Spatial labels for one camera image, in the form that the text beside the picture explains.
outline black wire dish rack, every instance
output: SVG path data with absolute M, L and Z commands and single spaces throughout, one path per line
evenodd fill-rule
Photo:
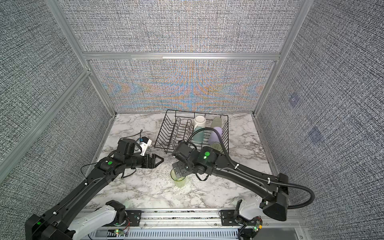
M 222 119 L 222 140 L 229 153 L 229 132 L 228 115 L 186 112 L 178 110 L 167 110 L 156 139 L 156 148 L 164 149 L 166 153 L 172 152 L 180 140 L 187 140 L 194 130 L 194 119 L 196 116 L 203 116 L 206 119 L 205 126 L 210 127 L 214 117 Z M 204 146 L 209 146 L 208 140 L 211 135 L 210 130 L 204 130 L 204 140 L 202 142 L 192 141 L 198 150 Z

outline purple cup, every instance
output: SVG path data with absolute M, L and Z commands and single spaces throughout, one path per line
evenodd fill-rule
M 219 132 L 220 137 L 223 135 L 223 129 L 221 129 L 221 127 L 214 127 L 214 129 Z M 214 131 L 212 131 L 211 136 L 209 137 L 209 140 L 208 140 L 208 144 L 211 145 L 214 142 L 220 143 L 217 134 Z

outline white marble surface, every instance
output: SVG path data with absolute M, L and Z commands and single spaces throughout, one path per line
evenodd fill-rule
M 191 174 L 184 187 L 176 187 L 169 174 L 176 159 L 153 147 L 163 118 L 164 114 L 117 115 L 99 159 L 116 149 L 119 138 L 143 129 L 142 136 L 153 140 L 146 153 L 156 153 L 164 157 L 164 162 L 156 169 L 137 169 L 130 177 L 117 177 L 89 202 L 87 208 L 97 208 L 112 199 L 127 208 L 220 208 L 235 207 L 239 199 L 260 198 L 238 184 L 215 176 L 203 182 Z M 250 114 L 230 114 L 229 134 L 230 156 L 234 161 L 271 174 Z M 126 175 L 132 171 L 126 169 Z

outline textured fabric wall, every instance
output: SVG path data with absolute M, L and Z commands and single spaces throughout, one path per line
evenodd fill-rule
M 1 183 L 1 239 L 25 239 L 26 219 L 53 207 L 83 180 L 80 167 L 92 161 L 109 119 L 86 79 Z
M 83 69 L 43 0 L 0 2 L 0 162 Z
M 85 51 L 280 52 L 301 0 L 59 3 Z
M 273 61 L 91 60 L 118 112 L 252 111 Z
M 313 239 L 384 236 L 383 12 L 315 0 L 259 115 L 279 170 L 316 194 Z

